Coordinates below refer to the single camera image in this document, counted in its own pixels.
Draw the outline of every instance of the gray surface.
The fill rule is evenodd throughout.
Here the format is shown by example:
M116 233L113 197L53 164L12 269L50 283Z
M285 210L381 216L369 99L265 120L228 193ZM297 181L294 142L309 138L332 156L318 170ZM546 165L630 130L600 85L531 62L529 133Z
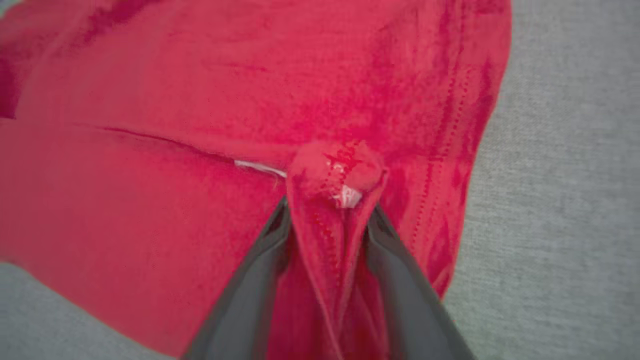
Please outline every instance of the gray surface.
M446 300L479 359L640 358L638 18L637 0L513 0ZM5 359L163 358L21 270L0 281Z
M0 289L3 360L170 359L111 330L13 265L0 263Z

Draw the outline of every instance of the seam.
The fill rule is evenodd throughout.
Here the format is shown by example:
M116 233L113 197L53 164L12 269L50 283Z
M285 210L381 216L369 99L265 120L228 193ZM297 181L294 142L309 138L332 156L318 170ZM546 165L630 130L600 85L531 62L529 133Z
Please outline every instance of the seam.
M335 176L333 174L333 164L338 162L344 163L345 167L342 172L337 174L339 184L337 185L337 188L334 190L338 192L341 191L341 188L344 185L344 182L347 176L353 170L355 165L358 163L353 159L353 156L355 155L355 148L360 144L360 141L361 140L357 140L353 145L342 143L342 148L337 151L337 154L335 157L325 154L325 156L327 156L330 159L330 164L328 166L329 169L327 171L327 175L322 185L320 186L321 192L324 192L325 190L328 189L329 179ZM333 272L332 274L333 281L334 281L333 285L335 286L336 290L338 290L340 288L340 263L339 263L338 254L336 251L335 237L331 229L329 229L329 227L320 220L320 216L318 212L315 212L312 215L312 221L315 223L315 225L317 225L320 228L320 233L323 236L323 240L328 246L331 268Z
M452 70L452 77L451 77L451 82L449 83L449 89L447 91L447 100L445 101L444 106L448 107L449 109L447 110L447 113L444 113L442 116L442 121L440 123L440 127L438 129L438 134L436 135L436 140L434 141L434 144L431 148L431 153L434 154L438 148L439 145L441 145L441 141L442 140L447 140L447 145L445 146L445 150L440 154L440 156L438 156L437 158L440 160L440 163L438 164L438 175L436 176L436 178L441 177L442 175L442 161L444 160L444 158L448 155L449 152L449 146L451 145L451 137L456 133L456 130L458 128L458 122L460 121L460 115L461 115L461 109L462 109L462 103L458 106L458 112L456 114L456 120L454 121L454 127L451 131L451 137L447 136L447 134L445 133L445 131L447 130L447 122L446 122L446 118L451 115L451 110L453 109L453 104L452 104L452 100L453 100L453 89L454 89L454 84L457 83L457 78L458 78L458 72L459 72L459 67L460 67L460 58L461 58L461 54L465 49L464 46L464 38L465 38L465 30L466 30L466 3L463 1L461 8L460 8L460 47L458 49L458 54L456 57L456 62L454 64L453 70ZM467 82L465 83L465 88L468 85L468 72L469 70L467 70ZM421 227L422 227L422 223L423 223L423 216L424 216L424 211L425 211L425 203L427 200L427 195L429 193L429 184L431 183L431 178L433 175L433 165L429 164L427 167L427 173L426 173L426 178L424 180L424 186L422 188L422 195L420 196L420 202L419 202L419 209L418 209L418 216L416 218L416 223L415 223L415 227L413 230L413 236L410 242L410 250L411 253L414 254L414 256L416 256L416 260L418 261L418 264L421 264L421 255L422 254L418 254L416 253L415 249L416 249L416 244L417 244L417 238L418 235L421 233ZM435 199L432 202L431 208L429 209L429 220L431 220L433 218L433 213L435 212L435 208L437 205L437 202L439 201L439 194L438 191L440 188L440 183L436 184L436 195L435 195Z

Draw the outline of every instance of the stitched seam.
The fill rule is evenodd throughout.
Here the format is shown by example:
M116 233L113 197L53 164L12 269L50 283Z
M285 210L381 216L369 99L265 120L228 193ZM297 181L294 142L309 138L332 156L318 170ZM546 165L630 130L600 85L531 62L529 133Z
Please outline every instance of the stitched seam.
M465 37L465 24L466 24L466 15L465 15L465 10L466 10L466 4L464 2L462 2L462 6L460 9L460 17L461 17L461 24L460 24L460 48L458 50L458 55L456 57L456 63L454 65L454 75L451 78L451 82L449 83L449 89L447 91L447 100L445 102L445 105L448 106L449 103L451 103L452 101L452 97L453 97L453 88L454 88L454 84L456 83L456 78L458 77L458 67L460 66L460 57L461 54L465 48L464 46L464 37ZM455 128L452 131L452 135L455 133L455 130L457 129L457 123L460 120L460 113L461 110L459 110L458 114L456 114L456 120L455 120ZM445 139L448 139L447 135L444 133L446 131L446 121L445 121L445 117L446 115L443 114L442 117L442 122L440 124L440 128L438 129L438 134L436 136L436 141L434 141L433 147L432 147L432 151L431 153L433 154L435 152L435 150L437 149L438 145L439 145L439 141L438 139L441 138L441 136L444 136ZM449 152L448 146L450 146L451 141L449 139L448 145L445 148L444 153L442 154L442 158L444 158L444 156L446 156L446 154ZM438 175L442 174L442 158L440 159L441 162L438 166ZM420 196L420 205L419 205L419 209L418 209L418 216L416 219L416 223L415 223L415 227L413 230L413 236L411 239L411 243L409 248L411 249L411 253L412 254L416 254L417 255L417 260L419 261L419 263L422 263L422 261L420 260L420 256L422 254L418 254L415 251L415 247L416 247L416 243L417 243L417 238L418 235L420 233L420 228L422 225L422 217L424 215L424 208L425 208L425 203L427 200L427 194L428 194L428 190L429 190L429 184L430 184L430 180L431 180L431 175L433 172L433 166L431 164L429 164L429 166L427 167L427 174L426 174L426 178L424 180L424 186L422 189L422 196ZM429 220L431 220L433 218L433 213L435 211L437 202L438 202L438 190L439 190L439 183L436 184L436 197L431 205L431 209L429 211Z
M334 286L337 288L339 284L339 266L338 266L338 255L335 251L335 238L333 237L333 233L329 229L329 227L320 220L320 215L318 213L314 213L312 215L312 221L315 225L320 228L320 235L322 236L324 243L327 245L327 249L329 252L329 261L331 263L332 275Z
M342 186L344 185L344 182L347 179L347 176L351 173L351 171L353 171L353 168L358 164L359 161L356 161L353 159L353 156L356 154L356 147L358 147L358 145L360 145L361 140L357 140L354 142L354 144L352 146L348 146L346 143L342 144L344 146L344 148L346 149L345 152L341 152L338 151L337 153L337 157L341 158L341 155L344 154L344 158L341 158L342 160L344 160L344 164L346 165L344 168L344 171L341 172L339 175L339 180L340 180L340 186L339 186L339 190L342 190Z
M445 145L445 148L442 152L442 156L441 156L441 161L438 164L438 169L437 169L437 178L441 178L442 177L442 161L449 155L449 150L451 150L451 141L454 138L454 135L457 133L457 129L458 129L458 123L460 122L460 117L462 115L462 109L463 109L463 104L465 102L465 97L467 96L467 91L468 91L468 81L469 81L469 72L471 71L471 68L468 67L467 69L467 74L465 76L465 82L462 86L463 89L463 94L460 97L460 103L458 105L458 112L456 113L456 117L453 123L453 126L451 127L451 132L449 133L449 139L447 144ZM433 216L436 212L436 208L438 207L438 201L440 201L440 189L442 187L442 182L436 182L435 185L435 198L433 199L433 205L431 207L431 211L429 212L429 220L428 222L431 223L431 221L433 220Z

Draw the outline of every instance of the red fabric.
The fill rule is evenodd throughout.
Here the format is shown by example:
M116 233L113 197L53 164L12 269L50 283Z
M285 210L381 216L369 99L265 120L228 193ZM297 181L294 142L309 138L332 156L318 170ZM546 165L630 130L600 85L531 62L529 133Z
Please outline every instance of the red fabric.
M286 193L269 358L382 358L366 220L380 201L445 293L509 38L508 0L23 1L0 20L0 256L177 356Z

